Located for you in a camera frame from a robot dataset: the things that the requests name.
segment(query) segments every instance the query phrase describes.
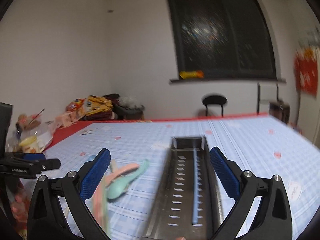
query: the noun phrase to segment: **metal screw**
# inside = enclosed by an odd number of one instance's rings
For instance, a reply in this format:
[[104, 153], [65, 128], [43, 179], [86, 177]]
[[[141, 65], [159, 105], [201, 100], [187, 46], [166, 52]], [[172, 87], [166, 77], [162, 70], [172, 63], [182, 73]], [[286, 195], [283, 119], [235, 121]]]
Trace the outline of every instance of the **metal screw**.
[[250, 178], [252, 176], [252, 172], [251, 171], [244, 171], [243, 174], [248, 178]]
[[279, 175], [275, 175], [274, 178], [276, 181], [281, 181], [281, 177]]
[[69, 173], [68, 173], [68, 177], [69, 178], [74, 178], [75, 176], [76, 176], [76, 172], [75, 171], [70, 171]]
[[44, 181], [45, 180], [45, 175], [41, 175], [40, 177], [39, 177], [39, 181]]

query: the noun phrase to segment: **metal slot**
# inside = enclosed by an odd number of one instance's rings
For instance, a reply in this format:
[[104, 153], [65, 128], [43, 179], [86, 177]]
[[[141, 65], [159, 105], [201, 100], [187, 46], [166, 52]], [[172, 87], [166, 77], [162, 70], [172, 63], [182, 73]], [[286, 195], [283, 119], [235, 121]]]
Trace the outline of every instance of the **metal slot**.
[[[220, 217], [215, 195], [216, 177], [210, 173], [212, 179], [208, 179], [209, 158], [205, 138], [173, 140], [141, 240], [172, 240], [181, 236], [187, 236], [188, 240], [204, 240], [213, 237], [213, 232], [220, 226]], [[195, 196], [197, 222], [192, 224]]]

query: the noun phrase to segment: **red poster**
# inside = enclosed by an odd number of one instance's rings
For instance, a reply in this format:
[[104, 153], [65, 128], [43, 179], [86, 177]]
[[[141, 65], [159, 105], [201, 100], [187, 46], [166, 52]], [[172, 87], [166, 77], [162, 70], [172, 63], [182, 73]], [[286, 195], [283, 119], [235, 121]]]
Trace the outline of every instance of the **red poster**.
[[318, 63], [316, 53], [304, 49], [298, 53], [294, 62], [297, 90], [316, 96], [318, 89]]

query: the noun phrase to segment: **blue rod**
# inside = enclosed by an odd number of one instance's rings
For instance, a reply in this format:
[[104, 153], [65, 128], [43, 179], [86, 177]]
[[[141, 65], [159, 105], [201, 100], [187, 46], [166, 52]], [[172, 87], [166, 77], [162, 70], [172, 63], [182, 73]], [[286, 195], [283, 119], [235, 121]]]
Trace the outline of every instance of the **blue rod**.
[[194, 185], [193, 185], [193, 214], [192, 224], [198, 223], [198, 167], [197, 167], [197, 150], [193, 148], [193, 165], [194, 165]]

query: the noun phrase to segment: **blue gripper pad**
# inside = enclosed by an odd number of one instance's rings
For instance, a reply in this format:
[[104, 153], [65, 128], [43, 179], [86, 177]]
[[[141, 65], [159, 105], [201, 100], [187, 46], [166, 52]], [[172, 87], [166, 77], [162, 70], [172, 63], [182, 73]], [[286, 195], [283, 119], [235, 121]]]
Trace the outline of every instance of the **blue gripper pad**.
[[103, 175], [110, 165], [111, 155], [108, 149], [103, 148], [90, 162], [86, 162], [78, 171], [81, 181], [80, 198], [82, 201], [92, 198]]
[[240, 197], [240, 181], [232, 170], [236, 170], [236, 173], [242, 172], [242, 170], [235, 162], [228, 161], [218, 147], [211, 149], [210, 163], [217, 173], [228, 197], [237, 201]]

